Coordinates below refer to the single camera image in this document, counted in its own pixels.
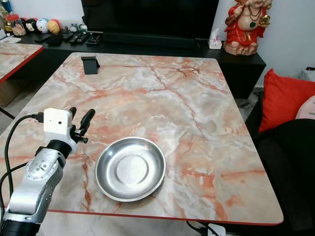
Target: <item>black tv screen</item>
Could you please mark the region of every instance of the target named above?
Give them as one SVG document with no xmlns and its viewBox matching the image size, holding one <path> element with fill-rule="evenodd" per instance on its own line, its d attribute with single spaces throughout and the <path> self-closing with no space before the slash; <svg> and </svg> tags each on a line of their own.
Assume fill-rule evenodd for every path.
<svg viewBox="0 0 315 236">
<path fill-rule="evenodd" d="M 81 0 L 90 31 L 209 38 L 219 0 Z"/>
</svg>

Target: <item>red pillow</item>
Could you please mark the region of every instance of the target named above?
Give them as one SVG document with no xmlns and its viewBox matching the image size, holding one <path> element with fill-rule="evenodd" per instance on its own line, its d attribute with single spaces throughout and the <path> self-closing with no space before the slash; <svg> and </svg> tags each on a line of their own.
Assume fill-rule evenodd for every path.
<svg viewBox="0 0 315 236">
<path fill-rule="evenodd" d="M 273 69 L 265 75 L 264 87 L 259 132 L 295 119 L 303 103 L 315 95 L 315 82 L 281 77 Z"/>
</svg>

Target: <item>silver metal plate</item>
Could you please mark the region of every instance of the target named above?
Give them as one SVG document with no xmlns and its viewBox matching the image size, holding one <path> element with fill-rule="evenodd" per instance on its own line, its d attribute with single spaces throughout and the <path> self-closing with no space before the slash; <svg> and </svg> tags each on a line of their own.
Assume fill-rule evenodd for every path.
<svg viewBox="0 0 315 236">
<path fill-rule="evenodd" d="M 95 177 L 111 199 L 132 202 L 149 196 L 162 183 L 165 158 L 150 140 L 127 137 L 113 142 L 99 157 Z"/>
</svg>

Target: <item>white wall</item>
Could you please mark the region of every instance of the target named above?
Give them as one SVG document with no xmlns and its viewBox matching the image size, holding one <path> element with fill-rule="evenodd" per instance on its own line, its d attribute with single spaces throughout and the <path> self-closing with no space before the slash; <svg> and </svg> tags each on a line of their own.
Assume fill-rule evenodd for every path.
<svg viewBox="0 0 315 236">
<path fill-rule="evenodd" d="M 225 39 L 224 21 L 234 0 L 220 0 L 213 28 L 220 28 Z M 259 39 L 258 53 L 267 66 L 263 76 L 274 68 L 282 76 L 292 76 L 307 66 L 315 66 L 315 0 L 274 0 L 268 14 L 271 26 Z"/>
<path fill-rule="evenodd" d="M 81 23 L 81 0 L 10 0 L 21 17 L 57 18 L 63 25 Z M 225 19 L 236 2 L 220 0 L 213 28 L 220 28 L 225 39 Z M 315 0 L 274 0 L 269 10 L 272 24 L 259 39 L 258 53 L 270 69 L 292 76 L 307 66 L 315 66 Z M 263 85 L 263 75 L 257 85 Z"/>
</svg>

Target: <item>marble table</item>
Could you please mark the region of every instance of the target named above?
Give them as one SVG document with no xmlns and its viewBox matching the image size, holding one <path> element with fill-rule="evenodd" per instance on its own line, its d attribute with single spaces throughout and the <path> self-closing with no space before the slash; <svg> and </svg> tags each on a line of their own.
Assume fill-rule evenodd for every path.
<svg viewBox="0 0 315 236">
<path fill-rule="evenodd" d="M 97 57 L 97 75 L 84 75 L 81 56 Z M 89 142 L 79 144 L 67 159 L 51 211 L 256 225 L 283 221 L 216 60 L 73 53 L 18 117 L 72 106 L 78 109 L 76 124 L 90 108 L 96 115 Z M 0 137 L 1 150 L 11 126 Z M 152 140 L 166 158 L 161 187 L 133 203 L 104 196 L 94 176 L 103 150 L 126 136 Z M 11 166 L 28 161 L 44 145 L 42 124 L 21 123 L 9 148 Z M 0 163 L 3 174 L 3 151 Z M 14 173 L 15 183 L 22 173 Z M 8 203 L 8 188 L 4 190 Z"/>
<path fill-rule="evenodd" d="M 0 43 L 0 83 L 43 50 L 42 45 Z"/>
</svg>

